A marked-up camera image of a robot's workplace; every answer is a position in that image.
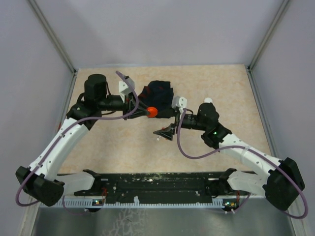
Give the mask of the orange earbud case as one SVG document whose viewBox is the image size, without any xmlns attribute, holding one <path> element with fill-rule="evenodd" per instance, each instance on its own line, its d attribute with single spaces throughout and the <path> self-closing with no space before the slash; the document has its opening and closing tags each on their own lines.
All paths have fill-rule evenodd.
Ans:
<svg viewBox="0 0 315 236">
<path fill-rule="evenodd" d="M 147 111 L 147 117 L 149 118 L 154 118 L 158 114 L 158 110 L 155 107 L 148 107 L 146 111 Z"/>
</svg>

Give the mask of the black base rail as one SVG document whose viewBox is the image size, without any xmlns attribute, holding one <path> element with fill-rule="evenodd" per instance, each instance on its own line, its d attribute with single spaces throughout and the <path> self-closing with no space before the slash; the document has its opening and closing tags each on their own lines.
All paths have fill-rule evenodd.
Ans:
<svg viewBox="0 0 315 236">
<path fill-rule="evenodd" d="M 97 174 L 91 189 L 75 196 L 102 196 L 106 203 L 195 204 L 212 203 L 218 196 L 247 195 L 232 190 L 222 172 Z"/>
</svg>

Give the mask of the white earbud case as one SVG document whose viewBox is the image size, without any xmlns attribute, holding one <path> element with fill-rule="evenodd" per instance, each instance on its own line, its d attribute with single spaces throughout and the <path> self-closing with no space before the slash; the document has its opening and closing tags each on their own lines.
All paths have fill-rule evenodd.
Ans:
<svg viewBox="0 0 315 236">
<path fill-rule="evenodd" d="M 212 103 L 212 102 L 213 102 L 213 100 L 209 97 L 204 99 L 204 103 Z"/>
</svg>

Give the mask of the dark navy folded cloth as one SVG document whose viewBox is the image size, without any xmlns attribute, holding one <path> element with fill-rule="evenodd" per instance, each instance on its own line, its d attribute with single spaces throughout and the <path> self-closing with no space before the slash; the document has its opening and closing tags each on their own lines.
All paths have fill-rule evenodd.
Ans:
<svg viewBox="0 0 315 236">
<path fill-rule="evenodd" d="M 151 81 L 143 87 L 142 92 L 138 95 L 148 107 L 155 107 L 159 112 L 171 107 L 174 97 L 174 91 L 169 81 Z"/>
</svg>

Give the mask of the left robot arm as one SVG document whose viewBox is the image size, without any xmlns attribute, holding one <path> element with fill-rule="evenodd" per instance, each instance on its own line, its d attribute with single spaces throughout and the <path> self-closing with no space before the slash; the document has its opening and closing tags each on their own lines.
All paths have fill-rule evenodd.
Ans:
<svg viewBox="0 0 315 236">
<path fill-rule="evenodd" d="M 102 191 L 102 182 L 98 174 L 83 170 L 76 174 L 58 175 L 64 161 L 77 143 L 91 130 L 98 120 L 115 120 L 114 117 L 103 117 L 103 111 L 121 111 L 119 119 L 128 119 L 136 111 L 148 114 L 139 108 L 140 101 L 135 92 L 135 82 L 129 76 L 116 71 L 120 77 L 119 94 L 108 91 L 107 79 L 102 74 L 92 74 L 84 82 L 84 92 L 70 108 L 59 131 L 28 167 L 19 167 L 15 173 L 20 187 L 15 202 L 20 207 L 27 204 L 20 202 L 21 192 L 25 192 L 48 207 L 56 204 L 61 198 L 79 191 L 88 191 L 97 195 Z"/>
</svg>

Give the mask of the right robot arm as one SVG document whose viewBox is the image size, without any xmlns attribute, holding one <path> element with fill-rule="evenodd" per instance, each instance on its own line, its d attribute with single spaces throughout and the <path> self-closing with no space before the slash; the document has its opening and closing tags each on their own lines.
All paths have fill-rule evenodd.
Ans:
<svg viewBox="0 0 315 236">
<path fill-rule="evenodd" d="M 250 174 L 233 168 L 225 171 L 220 177 L 220 190 L 224 194 L 246 191 L 264 196 L 275 208 L 286 211 L 305 189 L 294 160 L 267 155 L 242 141 L 219 122 L 212 99 L 206 98 L 195 115 L 186 111 L 184 106 L 177 107 L 174 123 L 154 134 L 172 140 L 182 129 L 203 131 L 201 139 L 213 152 L 233 157 L 252 171 Z"/>
</svg>

